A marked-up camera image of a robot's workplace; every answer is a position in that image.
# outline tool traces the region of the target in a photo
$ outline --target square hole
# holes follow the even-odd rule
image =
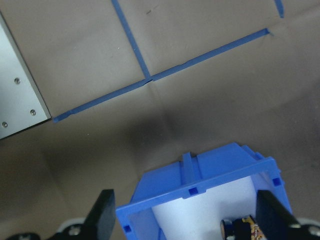
[[[279,177],[272,179],[272,182],[275,187],[281,185],[281,179]]]
[[[198,194],[198,189],[196,187],[189,189],[190,196]]]
[[[131,227],[129,225],[123,227],[126,233],[131,233]]]

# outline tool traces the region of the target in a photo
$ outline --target cardboard surface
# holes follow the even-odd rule
[[[120,1],[151,73],[272,34],[2,139],[0,239],[47,238],[102,189],[125,204],[144,172],[230,142],[273,156],[293,212],[320,220],[320,2],[284,0],[284,19],[273,0],[227,3]],[[0,10],[53,116],[143,79],[109,1],[2,0]],[[117,223],[111,240],[124,239]]]

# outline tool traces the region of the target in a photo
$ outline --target black capacitor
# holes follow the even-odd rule
[[[235,240],[251,240],[251,225],[249,222],[243,222],[237,219],[232,222]]]
[[[235,229],[230,220],[221,220],[220,223],[221,235],[223,240],[235,240]]]

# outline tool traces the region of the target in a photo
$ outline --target blue painter's tape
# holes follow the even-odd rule
[[[285,8],[284,8],[284,5],[282,3],[282,0],[274,0],[274,2],[275,2],[275,5],[276,5],[276,8],[278,9],[280,18],[283,19],[284,16],[285,16]]]
[[[77,106],[74,109],[66,111],[66,112],[62,113],[61,115],[59,115],[59,116],[56,116],[53,119],[53,122],[54,123],[60,122],[61,120],[66,119],[67,117],[69,117],[72,114],[77,114],[79,112],[82,112],[83,110],[91,108],[91,107],[93,107],[95,105],[98,105],[100,103],[103,103],[103,102],[105,102],[107,100],[113,99],[113,98],[115,98],[117,96],[120,96],[122,94],[128,93],[128,92],[130,92],[132,90],[138,89],[138,88],[142,87],[143,85],[147,84],[150,81],[151,81],[150,79],[143,79],[143,80],[138,81],[136,83],[133,83],[133,84],[131,84],[129,86],[123,87],[123,88],[121,88],[119,90],[116,90],[116,91],[108,93],[108,94],[106,94],[104,96],[98,97],[98,98],[96,98],[96,99],[94,99],[92,101],[89,101],[89,102],[87,102],[85,104]]]
[[[118,15],[118,18],[119,18],[120,22],[122,24],[122,27],[123,27],[123,29],[125,31],[125,34],[126,34],[128,40],[129,40],[130,44],[131,44],[131,47],[132,47],[132,49],[134,51],[136,59],[138,60],[138,63],[140,65],[140,68],[141,68],[141,70],[143,72],[144,77],[145,78],[150,77],[150,73],[149,73],[148,67],[147,67],[147,65],[145,63],[144,58],[142,57],[142,54],[141,54],[141,52],[139,50],[139,47],[138,47],[138,44],[137,44],[137,42],[135,40],[135,37],[134,37],[133,33],[131,32],[131,29],[129,27],[127,19],[126,19],[125,15],[124,15],[124,12],[122,11],[122,9],[120,7],[120,4],[119,4],[118,0],[111,0],[111,2],[112,2],[113,7],[114,7],[114,9],[116,11],[116,14]]]
[[[176,72],[184,70],[184,69],[186,69],[188,67],[191,67],[191,66],[193,66],[195,64],[198,64],[198,63],[200,63],[202,61],[205,61],[205,60],[207,60],[209,58],[212,58],[212,57],[214,57],[216,55],[222,54],[222,53],[224,53],[224,52],[226,52],[228,50],[234,49],[234,48],[236,48],[236,47],[238,47],[240,45],[246,44],[246,43],[248,43],[248,42],[250,42],[252,40],[258,39],[258,38],[260,38],[262,36],[265,36],[265,35],[267,35],[269,33],[270,33],[269,30],[267,28],[265,28],[265,29],[262,29],[260,31],[255,32],[255,33],[252,33],[252,34],[250,34],[248,36],[240,38],[240,39],[238,39],[236,41],[230,42],[230,43],[228,43],[226,45],[218,47],[218,48],[216,48],[216,49],[214,49],[212,51],[209,51],[209,52],[207,52],[205,54],[197,56],[197,57],[185,62],[184,64],[181,64],[181,65],[178,65],[178,66],[174,66],[172,68],[169,68],[168,70],[162,71],[162,72],[157,73],[157,74],[155,74],[153,76],[146,77],[145,79],[143,79],[141,81],[133,83],[133,84],[131,84],[129,86],[126,86],[124,88],[121,88],[119,90],[113,91],[113,92],[108,93],[108,94],[106,94],[104,96],[101,96],[101,97],[99,97],[97,99],[89,101],[89,102],[87,102],[87,103],[85,103],[83,105],[80,105],[80,106],[78,106],[78,107],[76,107],[74,109],[66,111],[65,113],[55,117],[53,119],[53,122],[54,123],[60,122],[61,120],[66,119],[67,117],[69,117],[72,114],[77,114],[77,113],[79,113],[79,112],[81,112],[83,110],[91,108],[91,107],[93,107],[95,105],[98,105],[100,103],[103,103],[103,102],[105,102],[107,100],[113,99],[113,98],[115,98],[117,96],[120,96],[122,94],[128,93],[128,92],[133,91],[135,89],[138,89],[138,88],[146,85],[147,83],[149,83],[151,81],[156,81],[156,80],[165,78],[165,77],[167,77],[167,76],[169,76],[171,74],[175,74]]]
[[[207,59],[212,58],[212,57],[214,57],[216,55],[222,54],[222,53],[224,53],[224,52],[226,52],[228,50],[234,49],[234,48],[236,48],[236,47],[238,47],[240,45],[246,44],[246,43],[248,43],[248,42],[250,42],[252,40],[255,40],[255,39],[258,39],[258,38],[260,38],[262,36],[265,36],[265,35],[267,35],[269,33],[270,32],[269,32],[269,30],[267,28],[262,29],[260,31],[255,32],[255,33],[252,33],[252,34],[250,34],[248,36],[245,36],[243,38],[240,38],[238,40],[230,42],[230,43],[228,43],[226,45],[218,47],[218,48],[216,48],[214,50],[211,50],[211,51],[209,51],[207,53],[204,53],[204,54],[202,54],[200,56],[197,56],[197,57],[195,57],[195,58],[193,58],[193,59],[191,59],[191,60],[189,60],[189,61],[187,61],[187,62],[185,62],[185,63],[183,63],[181,65],[177,65],[177,66],[169,68],[169,69],[167,69],[165,71],[159,72],[159,73],[151,76],[150,78],[153,81],[162,79],[162,78],[167,77],[167,76],[169,76],[171,74],[175,74],[176,72],[179,72],[179,71],[181,71],[183,69],[189,68],[189,67],[191,67],[191,66],[193,66],[195,64],[198,64],[198,63],[200,63],[200,62],[202,62],[204,60],[207,60]]]

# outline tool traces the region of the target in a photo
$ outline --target screw hole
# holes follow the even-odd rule
[[[36,113],[36,111],[35,111],[34,109],[31,109],[30,114],[31,114],[32,116],[34,116],[34,115],[36,115],[37,113]]]
[[[15,83],[15,84],[19,85],[20,82],[21,82],[21,81],[20,81],[20,78],[16,77],[16,78],[14,79],[14,83]]]

